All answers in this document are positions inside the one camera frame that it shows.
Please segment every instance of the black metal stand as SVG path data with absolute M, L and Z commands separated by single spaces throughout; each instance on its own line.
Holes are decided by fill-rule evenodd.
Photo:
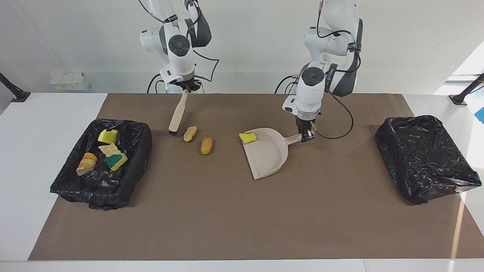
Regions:
M 2 73 L 0 73 L 0 82 L 5 85 L 15 96 L 11 102 L 24 102 L 29 97 L 29 91 L 23 91 L 21 88 L 15 86 Z
M 454 104 L 459 106 L 467 106 L 467 104 L 464 102 L 464 98 L 482 83 L 484 83 L 484 74 L 480 75 L 476 80 L 474 80 L 474 82 L 472 82 L 462 93 L 458 95 L 449 95 L 449 97 Z

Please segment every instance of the white table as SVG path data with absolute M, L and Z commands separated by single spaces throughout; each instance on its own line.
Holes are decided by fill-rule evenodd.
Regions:
M 27 261 L 57 198 L 48 188 L 105 98 L 106 94 L 33 93 L 0 115 L 0 271 L 484 271 L 484 259 Z M 473 115 L 479 109 L 476 104 L 457 107 L 446 96 L 405 95 L 405 99 L 415 115 L 441 119 L 471 166 L 484 177 L 480 140 L 484 124 Z M 50 153 L 52 145 L 63 152 Z M 483 231 L 484 188 L 469 191 L 463 198 Z

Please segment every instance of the brown table mat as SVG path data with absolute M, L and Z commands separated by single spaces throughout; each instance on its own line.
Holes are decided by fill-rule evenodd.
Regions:
M 279 172 L 252 180 L 238 133 L 271 127 L 296 134 L 294 117 L 281 109 L 285 97 L 190 95 L 179 135 L 192 125 L 199 131 L 185 143 L 167 131 L 180 95 L 109 94 L 99 118 L 151 127 L 148 170 L 120 210 L 58 198 L 29 259 L 484 257 L 484 237 L 465 206 L 455 231 L 459 196 L 411 206 L 398 193 L 374 133 L 386 117 L 412 116 L 402 95 L 343 98 L 355 117 L 349 136 L 291 145 Z M 322 112 L 320 131 L 347 130 L 347 113 L 330 96 Z M 207 136 L 214 148 L 202 156 Z

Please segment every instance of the black trash bag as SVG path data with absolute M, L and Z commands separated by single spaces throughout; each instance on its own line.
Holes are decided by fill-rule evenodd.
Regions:
M 482 185 L 436 117 L 387 118 L 375 137 L 398 190 L 413 204 Z
M 126 154 L 128 161 L 117 171 L 111 171 L 104 162 L 106 156 L 98 146 L 99 134 L 104 130 L 118 130 L 116 146 Z M 151 153 L 151 130 L 145 123 L 96 119 L 77 141 L 67 158 L 50 192 L 70 202 L 85 202 L 89 208 L 115 210 L 129 203 L 136 184 L 148 166 Z M 84 153 L 96 155 L 98 161 L 93 171 L 78 177 L 76 169 Z

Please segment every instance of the white dustpan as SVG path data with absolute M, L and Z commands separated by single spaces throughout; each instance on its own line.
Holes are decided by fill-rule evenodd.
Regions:
M 257 140 L 243 145 L 254 180 L 270 176 L 281 169 L 287 159 L 287 146 L 301 141 L 301 134 L 284 138 L 272 128 L 258 128 L 245 133 L 254 133 Z

